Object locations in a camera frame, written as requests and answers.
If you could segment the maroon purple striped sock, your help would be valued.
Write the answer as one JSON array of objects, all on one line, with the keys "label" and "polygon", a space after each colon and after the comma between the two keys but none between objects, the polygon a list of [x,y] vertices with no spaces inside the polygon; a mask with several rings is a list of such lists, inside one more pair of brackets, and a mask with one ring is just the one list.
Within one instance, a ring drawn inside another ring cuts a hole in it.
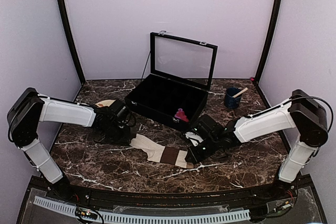
[{"label": "maroon purple striped sock", "polygon": [[189,122],[188,117],[186,116],[185,112],[182,108],[179,108],[174,116],[176,119],[180,119],[184,122]]}]

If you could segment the beige brown striped sock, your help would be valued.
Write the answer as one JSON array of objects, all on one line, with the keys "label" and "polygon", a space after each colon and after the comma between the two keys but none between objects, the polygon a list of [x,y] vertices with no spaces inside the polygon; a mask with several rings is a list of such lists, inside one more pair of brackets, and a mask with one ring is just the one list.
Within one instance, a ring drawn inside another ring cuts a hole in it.
[{"label": "beige brown striped sock", "polygon": [[148,161],[170,164],[181,168],[192,169],[194,164],[185,160],[187,151],[160,145],[144,135],[137,134],[130,142],[130,146],[144,151]]}]

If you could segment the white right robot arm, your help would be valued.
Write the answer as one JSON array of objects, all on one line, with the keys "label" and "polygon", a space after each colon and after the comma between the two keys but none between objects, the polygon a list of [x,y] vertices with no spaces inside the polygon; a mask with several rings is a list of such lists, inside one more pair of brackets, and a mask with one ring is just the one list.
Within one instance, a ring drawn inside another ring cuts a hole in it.
[{"label": "white right robot arm", "polygon": [[279,168],[278,180],[268,187],[269,197],[278,200],[287,193],[288,184],[327,142],[334,121],[327,118],[327,109],[331,109],[327,101],[297,89],[280,104],[233,119],[225,126],[204,114],[184,133],[191,143],[185,160],[197,164],[219,149],[240,146],[274,132],[297,129],[298,138]]}]

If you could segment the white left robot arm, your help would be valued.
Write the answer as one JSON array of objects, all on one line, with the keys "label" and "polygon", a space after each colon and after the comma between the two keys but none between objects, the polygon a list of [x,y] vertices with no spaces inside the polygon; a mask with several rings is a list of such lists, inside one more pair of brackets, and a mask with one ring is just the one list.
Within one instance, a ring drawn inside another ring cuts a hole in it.
[{"label": "white left robot arm", "polygon": [[52,98],[27,88],[6,115],[8,140],[27,156],[28,160],[54,185],[54,193],[63,201],[74,197],[74,189],[66,175],[53,160],[50,152],[39,139],[38,128],[42,123],[69,124],[98,130],[110,142],[128,144],[131,128],[136,119],[127,105],[119,100],[104,100],[97,104],[79,103]]}]

